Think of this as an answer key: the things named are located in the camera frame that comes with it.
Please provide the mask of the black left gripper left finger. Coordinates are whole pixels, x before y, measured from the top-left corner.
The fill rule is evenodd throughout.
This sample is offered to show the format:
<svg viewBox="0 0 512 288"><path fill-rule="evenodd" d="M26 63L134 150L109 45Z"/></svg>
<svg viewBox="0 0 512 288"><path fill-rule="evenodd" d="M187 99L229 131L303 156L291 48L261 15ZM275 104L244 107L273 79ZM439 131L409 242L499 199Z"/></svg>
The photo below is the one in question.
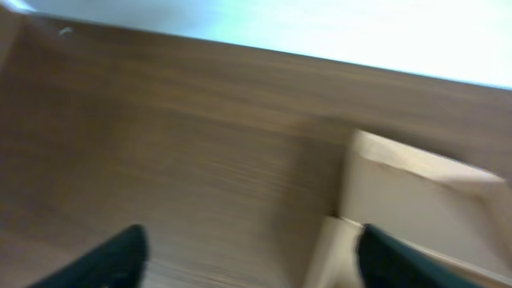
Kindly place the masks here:
<svg viewBox="0 0 512 288"><path fill-rule="evenodd" d="M148 260L145 227L135 224L29 288L139 288Z"/></svg>

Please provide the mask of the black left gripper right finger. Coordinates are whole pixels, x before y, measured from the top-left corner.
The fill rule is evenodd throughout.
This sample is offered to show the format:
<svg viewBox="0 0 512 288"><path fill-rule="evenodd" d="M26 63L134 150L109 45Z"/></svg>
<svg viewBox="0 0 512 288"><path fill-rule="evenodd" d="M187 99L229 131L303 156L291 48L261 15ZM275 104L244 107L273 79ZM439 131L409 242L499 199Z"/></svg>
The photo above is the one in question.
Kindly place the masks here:
<svg viewBox="0 0 512 288"><path fill-rule="evenodd" d="M363 226L356 251L365 288L478 288L372 224Z"/></svg>

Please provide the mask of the brown cardboard box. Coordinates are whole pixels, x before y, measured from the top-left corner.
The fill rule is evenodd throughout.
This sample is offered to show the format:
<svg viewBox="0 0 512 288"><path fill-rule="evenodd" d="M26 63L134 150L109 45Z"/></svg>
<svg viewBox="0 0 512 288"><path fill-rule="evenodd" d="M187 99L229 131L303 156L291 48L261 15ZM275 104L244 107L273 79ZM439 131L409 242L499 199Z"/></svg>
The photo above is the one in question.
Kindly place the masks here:
<svg viewBox="0 0 512 288"><path fill-rule="evenodd" d="M367 224L474 284L511 284L511 184L487 170L359 130L306 286L362 286Z"/></svg>

